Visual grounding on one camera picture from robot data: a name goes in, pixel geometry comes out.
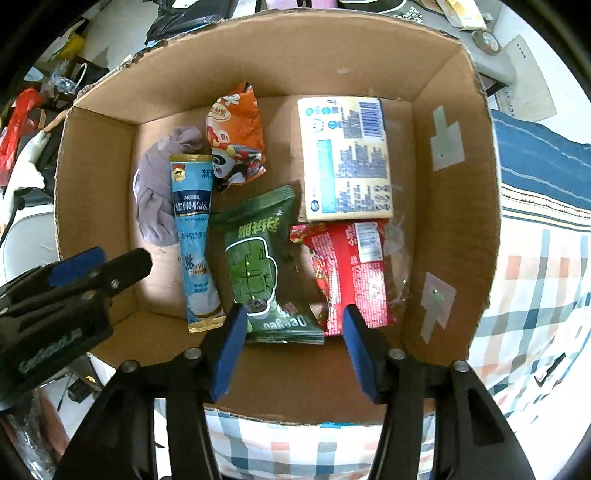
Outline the brown cardboard box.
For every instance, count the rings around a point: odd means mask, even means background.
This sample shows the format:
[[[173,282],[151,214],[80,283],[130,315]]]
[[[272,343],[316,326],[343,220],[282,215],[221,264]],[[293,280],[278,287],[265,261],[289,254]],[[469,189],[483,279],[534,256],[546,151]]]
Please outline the brown cardboard box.
[[[58,252],[134,248],[110,366],[171,360],[245,307],[221,408],[370,423],[342,339],[356,305],[417,360],[468,356],[500,243],[491,114],[468,50],[381,15],[293,10],[149,48],[65,120]]]

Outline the black plastic bag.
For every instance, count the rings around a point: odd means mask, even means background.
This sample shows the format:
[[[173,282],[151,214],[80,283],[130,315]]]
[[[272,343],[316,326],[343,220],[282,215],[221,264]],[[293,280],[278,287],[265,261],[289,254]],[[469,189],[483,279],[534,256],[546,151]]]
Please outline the black plastic bag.
[[[173,0],[153,0],[157,17],[149,27],[144,45],[183,34],[228,19],[238,2],[231,0],[190,1],[187,7],[174,7]]]

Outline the purple grey cloth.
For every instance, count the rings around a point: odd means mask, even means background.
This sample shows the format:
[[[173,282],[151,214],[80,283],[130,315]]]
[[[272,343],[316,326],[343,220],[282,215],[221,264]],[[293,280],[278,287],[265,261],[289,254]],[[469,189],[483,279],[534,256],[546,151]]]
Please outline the purple grey cloth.
[[[179,127],[157,140],[141,156],[132,180],[135,220],[144,241],[156,247],[178,243],[172,207],[169,157],[196,153],[204,137],[194,126]]]

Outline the orange snack bag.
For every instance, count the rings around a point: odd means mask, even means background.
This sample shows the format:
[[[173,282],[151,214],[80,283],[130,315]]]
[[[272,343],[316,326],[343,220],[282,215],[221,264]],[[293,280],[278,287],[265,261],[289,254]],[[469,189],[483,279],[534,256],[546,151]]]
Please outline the orange snack bag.
[[[223,192],[266,173],[266,144],[259,102],[252,85],[240,83],[219,97],[205,116],[214,186]]]

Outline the green snack bag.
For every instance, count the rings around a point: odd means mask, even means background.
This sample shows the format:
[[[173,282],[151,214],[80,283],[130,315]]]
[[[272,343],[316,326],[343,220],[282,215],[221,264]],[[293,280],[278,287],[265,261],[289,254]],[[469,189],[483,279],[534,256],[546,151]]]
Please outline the green snack bag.
[[[247,313],[249,343],[325,342],[290,253],[295,200],[293,188],[284,185],[213,215],[223,238],[232,299]]]

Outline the yellow food package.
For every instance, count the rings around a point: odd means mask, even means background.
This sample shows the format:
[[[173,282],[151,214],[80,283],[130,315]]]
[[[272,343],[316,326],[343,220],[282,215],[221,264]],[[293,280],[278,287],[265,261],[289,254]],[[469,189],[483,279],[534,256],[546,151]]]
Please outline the yellow food package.
[[[474,0],[437,0],[450,24],[459,30],[483,30],[486,22]]]

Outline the grey seat cushion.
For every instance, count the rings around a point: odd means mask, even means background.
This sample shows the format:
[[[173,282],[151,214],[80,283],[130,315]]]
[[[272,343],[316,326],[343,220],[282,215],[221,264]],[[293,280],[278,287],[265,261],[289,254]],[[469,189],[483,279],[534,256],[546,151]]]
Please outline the grey seat cushion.
[[[499,83],[501,86],[507,86],[516,80],[514,66],[509,56],[503,50],[496,55],[489,55],[476,45],[471,32],[456,29],[443,14],[424,8],[419,1],[414,1],[414,6],[422,14],[423,22],[427,27],[446,32],[466,47],[470,52],[478,73],[483,78],[487,78],[487,85]]]

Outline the yellow tissue pack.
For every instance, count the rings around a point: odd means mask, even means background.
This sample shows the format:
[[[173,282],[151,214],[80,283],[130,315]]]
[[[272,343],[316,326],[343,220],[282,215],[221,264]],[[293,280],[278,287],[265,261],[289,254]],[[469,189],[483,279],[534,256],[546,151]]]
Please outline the yellow tissue pack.
[[[301,98],[297,114],[308,221],[391,218],[390,155],[381,101]]]

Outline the red plastic bag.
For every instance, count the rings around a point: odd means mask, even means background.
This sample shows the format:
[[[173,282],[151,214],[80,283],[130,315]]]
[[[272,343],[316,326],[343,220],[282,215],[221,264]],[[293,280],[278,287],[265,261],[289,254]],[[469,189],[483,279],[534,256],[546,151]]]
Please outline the red plastic bag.
[[[8,185],[14,165],[16,163],[16,151],[23,133],[28,133],[35,128],[34,123],[29,122],[29,113],[43,104],[41,93],[29,87],[23,90],[17,97],[13,113],[6,127],[6,134],[1,140],[1,187]]]

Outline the tape roll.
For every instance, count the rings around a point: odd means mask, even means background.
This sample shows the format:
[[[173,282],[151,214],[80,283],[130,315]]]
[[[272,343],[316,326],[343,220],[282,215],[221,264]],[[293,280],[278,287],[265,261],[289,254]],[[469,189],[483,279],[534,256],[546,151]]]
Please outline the tape roll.
[[[502,47],[495,35],[488,30],[475,30],[472,39],[479,50],[490,56],[496,56]]]

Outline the red snack bag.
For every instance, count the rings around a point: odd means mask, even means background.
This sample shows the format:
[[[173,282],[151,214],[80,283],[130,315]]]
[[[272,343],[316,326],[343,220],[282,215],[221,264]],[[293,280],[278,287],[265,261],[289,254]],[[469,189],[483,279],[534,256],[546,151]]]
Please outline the red snack bag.
[[[386,290],[384,220],[297,224],[290,241],[311,254],[315,282],[325,295],[325,334],[342,334],[342,313],[355,305],[370,328],[392,323]]]

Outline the beige paper board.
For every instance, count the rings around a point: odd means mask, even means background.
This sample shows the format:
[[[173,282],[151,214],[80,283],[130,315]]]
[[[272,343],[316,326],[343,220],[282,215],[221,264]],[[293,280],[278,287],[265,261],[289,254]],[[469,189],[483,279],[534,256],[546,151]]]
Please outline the beige paper board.
[[[557,111],[551,92],[525,39],[517,35],[503,51],[515,69],[515,81],[495,94],[498,109],[528,122],[555,116]]]

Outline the blue Nestle milk powder sachet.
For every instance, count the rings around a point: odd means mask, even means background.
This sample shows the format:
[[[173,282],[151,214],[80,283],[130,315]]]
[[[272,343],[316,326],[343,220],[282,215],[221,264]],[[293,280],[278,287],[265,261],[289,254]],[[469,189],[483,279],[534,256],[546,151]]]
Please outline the blue Nestle milk powder sachet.
[[[188,331],[204,332],[221,326],[225,319],[205,258],[213,191],[212,157],[174,154],[169,164]]]

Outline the plaid checkered quilt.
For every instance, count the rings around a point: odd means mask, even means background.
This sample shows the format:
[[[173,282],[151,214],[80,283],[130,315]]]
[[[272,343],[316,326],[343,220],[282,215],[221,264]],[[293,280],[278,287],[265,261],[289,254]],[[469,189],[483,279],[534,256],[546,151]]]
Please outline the plaid checkered quilt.
[[[469,363],[539,479],[590,475],[590,146],[492,114],[501,173],[497,270]],[[209,409],[221,473],[362,479],[380,425],[283,425]]]

